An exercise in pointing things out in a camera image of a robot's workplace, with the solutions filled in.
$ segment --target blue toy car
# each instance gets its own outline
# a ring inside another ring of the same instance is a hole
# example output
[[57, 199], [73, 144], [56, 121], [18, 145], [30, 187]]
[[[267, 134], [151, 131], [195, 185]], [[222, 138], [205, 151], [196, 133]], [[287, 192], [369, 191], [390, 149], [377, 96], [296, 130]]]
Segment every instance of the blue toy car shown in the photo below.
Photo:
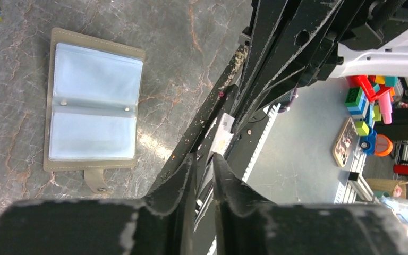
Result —
[[375, 146], [376, 146], [376, 137], [378, 133], [372, 128], [370, 128], [370, 133], [366, 137], [361, 137], [359, 144], [360, 148], [362, 148], [363, 152], [367, 155], [374, 155], [375, 154]]

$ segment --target marble table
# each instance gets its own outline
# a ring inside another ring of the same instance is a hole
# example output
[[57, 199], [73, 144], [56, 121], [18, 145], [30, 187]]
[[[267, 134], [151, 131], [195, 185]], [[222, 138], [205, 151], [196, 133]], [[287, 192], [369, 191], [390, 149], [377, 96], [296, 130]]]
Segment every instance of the marble table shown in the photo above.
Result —
[[[1, 0], [0, 213], [21, 199], [137, 198], [150, 188], [237, 49], [251, 1]], [[83, 172], [45, 172], [50, 31], [60, 27], [146, 50], [137, 166], [105, 171], [111, 195]]]

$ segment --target pink bottle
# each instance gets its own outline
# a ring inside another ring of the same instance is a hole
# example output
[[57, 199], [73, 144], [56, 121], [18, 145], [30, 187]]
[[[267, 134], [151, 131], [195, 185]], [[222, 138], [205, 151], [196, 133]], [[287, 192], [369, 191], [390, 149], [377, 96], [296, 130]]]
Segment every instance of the pink bottle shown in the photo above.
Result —
[[392, 123], [392, 102], [390, 102], [390, 92], [385, 93], [378, 98], [379, 111], [382, 114], [384, 124]]

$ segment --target toy wheel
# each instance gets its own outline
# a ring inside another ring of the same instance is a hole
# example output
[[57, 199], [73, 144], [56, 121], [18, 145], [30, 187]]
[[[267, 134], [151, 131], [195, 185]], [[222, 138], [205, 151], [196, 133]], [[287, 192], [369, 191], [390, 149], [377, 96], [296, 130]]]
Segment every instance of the toy wheel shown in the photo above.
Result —
[[362, 142], [360, 144], [360, 148], [364, 149], [364, 150], [368, 150], [370, 148], [370, 144], [367, 142]]

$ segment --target screw hole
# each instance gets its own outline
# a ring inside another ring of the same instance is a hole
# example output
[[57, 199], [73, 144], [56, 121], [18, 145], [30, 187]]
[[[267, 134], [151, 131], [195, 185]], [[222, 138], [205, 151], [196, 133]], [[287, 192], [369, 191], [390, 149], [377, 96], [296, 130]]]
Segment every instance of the screw hole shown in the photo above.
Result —
[[309, 39], [310, 39], [309, 33], [305, 30], [302, 30], [296, 35], [295, 43], [298, 44], [299, 46], [303, 46], [309, 41]]

